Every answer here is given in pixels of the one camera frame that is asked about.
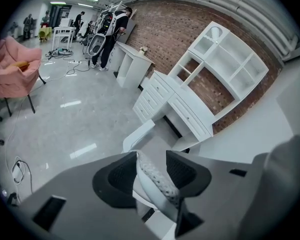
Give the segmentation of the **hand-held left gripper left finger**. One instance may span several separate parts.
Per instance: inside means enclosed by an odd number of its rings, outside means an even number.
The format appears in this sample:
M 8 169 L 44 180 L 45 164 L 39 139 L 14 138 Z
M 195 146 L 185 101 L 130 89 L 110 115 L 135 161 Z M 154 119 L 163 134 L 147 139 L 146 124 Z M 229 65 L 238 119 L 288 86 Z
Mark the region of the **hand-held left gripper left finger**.
M 136 152 L 67 169 L 19 206 L 39 240 L 158 240 L 133 198 Z

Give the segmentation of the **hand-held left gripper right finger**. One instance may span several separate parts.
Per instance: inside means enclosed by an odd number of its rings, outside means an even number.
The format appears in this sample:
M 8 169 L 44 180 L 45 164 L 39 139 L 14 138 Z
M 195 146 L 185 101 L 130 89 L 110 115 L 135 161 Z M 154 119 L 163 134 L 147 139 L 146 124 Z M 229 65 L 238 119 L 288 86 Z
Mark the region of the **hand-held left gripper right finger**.
M 176 240 L 254 240 L 273 224 L 259 199 L 268 153 L 241 163 L 166 151 L 179 190 Z

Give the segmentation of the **white desk with drawers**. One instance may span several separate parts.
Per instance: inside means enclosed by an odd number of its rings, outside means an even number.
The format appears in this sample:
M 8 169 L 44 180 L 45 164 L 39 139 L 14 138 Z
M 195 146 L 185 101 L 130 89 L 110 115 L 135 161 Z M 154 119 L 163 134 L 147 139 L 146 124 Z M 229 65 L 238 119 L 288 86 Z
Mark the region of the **white desk with drawers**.
M 214 115 L 203 101 L 181 81 L 158 71 L 147 81 L 133 111 L 142 123 L 176 114 L 199 142 L 214 135 Z

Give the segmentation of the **white hutch shelf unit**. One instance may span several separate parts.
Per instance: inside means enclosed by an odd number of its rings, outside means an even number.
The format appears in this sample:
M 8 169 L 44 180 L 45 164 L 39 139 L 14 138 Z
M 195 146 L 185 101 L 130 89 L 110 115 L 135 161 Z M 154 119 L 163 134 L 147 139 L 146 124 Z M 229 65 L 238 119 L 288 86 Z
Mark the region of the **white hutch shelf unit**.
M 213 123 L 240 104 L 269 71 L 244 41 L 214 21 L 193 41 L 168 76 L 184 88 L 203 69 L 213 74 L 234 98 L 216 115 L 207 110 Z

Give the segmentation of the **small white desk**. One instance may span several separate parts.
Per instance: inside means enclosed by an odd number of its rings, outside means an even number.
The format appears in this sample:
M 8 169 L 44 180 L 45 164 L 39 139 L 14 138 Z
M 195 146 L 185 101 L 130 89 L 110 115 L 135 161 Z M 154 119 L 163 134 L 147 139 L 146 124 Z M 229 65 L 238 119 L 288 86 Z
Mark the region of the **small white desk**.
M 125 53 L 116 80 L 121 88 L 138 88 L 150 66 L 155 63 L 127 44 L 121 42 L 116 44 Z

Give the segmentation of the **white grey pod device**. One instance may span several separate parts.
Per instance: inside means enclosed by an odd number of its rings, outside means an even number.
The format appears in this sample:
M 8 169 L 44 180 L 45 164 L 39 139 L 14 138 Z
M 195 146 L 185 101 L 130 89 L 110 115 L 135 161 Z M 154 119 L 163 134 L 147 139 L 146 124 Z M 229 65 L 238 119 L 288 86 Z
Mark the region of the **white grey pod device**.
M 85 58 L 90 59 L 93 56 L 99 55 L 102 52 L 105 43 L 106 36 L 101 33 L 97 33 L 94 36 L 88 36 Z

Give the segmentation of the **grey metal cabinet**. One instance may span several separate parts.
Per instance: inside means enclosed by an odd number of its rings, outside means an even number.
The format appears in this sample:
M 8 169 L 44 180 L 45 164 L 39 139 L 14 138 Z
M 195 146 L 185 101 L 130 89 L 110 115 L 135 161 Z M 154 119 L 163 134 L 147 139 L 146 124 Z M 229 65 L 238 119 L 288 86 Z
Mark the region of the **grey metal cabinet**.
M 128 20 L 128 23 L 127 23 L 127 28 L 126 28 L 126 34 L 127 34 L 127 37 L 126 37 L 126 41 L 125 41 L 125 44 L 127 43 L 127 41 L 129 40 L 129 38 L 131 37 L 131 34 L 134 30 L 134 28 L 136 27 L 136 22 L 133 20 L 133 19 L 129 19 Z

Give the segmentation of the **white table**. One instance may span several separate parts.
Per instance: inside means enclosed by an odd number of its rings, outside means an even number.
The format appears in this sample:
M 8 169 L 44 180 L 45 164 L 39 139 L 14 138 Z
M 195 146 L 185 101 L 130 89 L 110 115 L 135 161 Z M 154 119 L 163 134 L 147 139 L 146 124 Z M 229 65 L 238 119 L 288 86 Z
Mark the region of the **white table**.
M 67 38 L 66 48 L 69 50 L 72 47 L 73 37 L 75 34 L 74 27 L 55 27 L 53 29 L 52 50 L 60 47 L 62 38 Z

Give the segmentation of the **yellow green stool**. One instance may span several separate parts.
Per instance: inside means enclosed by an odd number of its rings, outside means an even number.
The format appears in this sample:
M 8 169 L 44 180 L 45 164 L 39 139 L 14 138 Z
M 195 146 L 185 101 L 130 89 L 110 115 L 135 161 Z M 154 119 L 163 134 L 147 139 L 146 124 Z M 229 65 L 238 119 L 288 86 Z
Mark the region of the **yellow green stool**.
M 51 37 L 51 35 L 52 35 L 52 27 L 44 26 L 39 29 L 38 37 L 41 43 L 47 41 Z

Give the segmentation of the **white ceiling pipes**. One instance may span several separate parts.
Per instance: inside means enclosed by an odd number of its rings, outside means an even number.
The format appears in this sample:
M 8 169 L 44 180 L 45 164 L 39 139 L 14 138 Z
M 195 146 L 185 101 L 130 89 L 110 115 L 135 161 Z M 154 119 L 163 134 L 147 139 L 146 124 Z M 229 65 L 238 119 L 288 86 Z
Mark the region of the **white ceiling pipes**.
M 115 0 L 134 2 L 141 0 Z M 300 30 L 279 0 L 177 0 L 217 10 L 258 36 L 283 62 L 300 56 Z

